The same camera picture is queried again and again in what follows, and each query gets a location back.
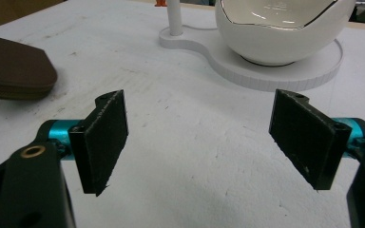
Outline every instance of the white stand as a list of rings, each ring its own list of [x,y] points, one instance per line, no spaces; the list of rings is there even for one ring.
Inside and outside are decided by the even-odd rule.
[[[220,76],[239,86],[270,92],[277,88],[291,91],[307,90],[333,79],[342,63],[342,46],[338,40],[334,40],[312,56],[288,66],[270,67],[252,64],[223,42],[217,28],[182,26],[180,2],[174,5],[173,2],[177,1],[168,1],[170,28],[160,31],[161,46],[197,51],[207,58],[209,65]],[[180,21],[178,18],[177,20],[173,18],[173,15],[180,15]]]

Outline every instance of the white table surface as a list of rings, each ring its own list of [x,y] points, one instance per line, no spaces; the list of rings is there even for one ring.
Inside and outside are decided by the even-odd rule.
[[[69,0],[0,27],[44,49],[59,76],[41,101],[0,101],[0,163],[44,121],[83,119],[97,96],[124,89],[130,134],[105,192],[83,194],[75,163],[62,162],[78,227],[349,227],[358,163],[342,159],[332,189],[314,191],[268,133],[274,93],[160,47],[167,13],[153,5]],[[182,22],[216,26],[209,8],[182,8]],[[338,40],[337,76],[301,93],[328,116],[365,120],[365,29]]]

